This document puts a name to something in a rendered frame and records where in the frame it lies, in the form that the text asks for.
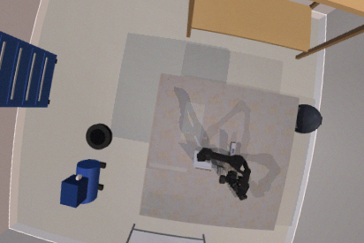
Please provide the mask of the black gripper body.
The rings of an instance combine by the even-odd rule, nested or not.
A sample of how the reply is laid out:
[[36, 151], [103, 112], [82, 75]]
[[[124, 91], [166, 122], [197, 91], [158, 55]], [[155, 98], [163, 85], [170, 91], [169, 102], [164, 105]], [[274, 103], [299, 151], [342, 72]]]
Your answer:
[[238, 176], [239, 179], [230, 179], [230, 178], [226, 178], [225, 175], [220, 175], [219, 176], [219, 182], [222, 183], [222, 184], [225, 184], [225, 181], [226, 183], [229, 183], [229, 185], [231, 186], [231, 182], [233, 181], [236, 181], [238, 182], [239, 184], [241, 183], [242, 181], [242, 176]]

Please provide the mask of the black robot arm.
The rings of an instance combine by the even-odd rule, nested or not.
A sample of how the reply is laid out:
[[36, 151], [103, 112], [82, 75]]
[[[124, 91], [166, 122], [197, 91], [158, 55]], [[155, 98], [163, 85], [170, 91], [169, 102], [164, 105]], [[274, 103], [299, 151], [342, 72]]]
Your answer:
[[[239, 184], [236, 181], [231, 182], [231, 187], [234, 190], [235, 194], [240, 198], [241, 200], [244, 200], [247, 198], [246, 192], [249, 188], [248, 182], [250, 178], [251, 170], [249, 170], [249, 166], [247, 164], [247, 161], [243, 158], [241, 155], [231, 155], [226, 156], [222, 154], [218, 154], [216, 152], [213, 152], [211, 148], [203, 148], [198, 154], [197, 154], [198, 162], [205, 162], [205, 160], [210, 161], [210, 159], [214, 159], [217, 161], [222, 161], [225, 163], [228, 163], [231, 167], [234, 167], [236, 171], [228, 171], [228, 175], [230, 179], [235, 179], [237, 177], [237, 172], [242, 173], [242, 181]], [[243, 164], [244, 171], [240, 169], [241, 165]]]

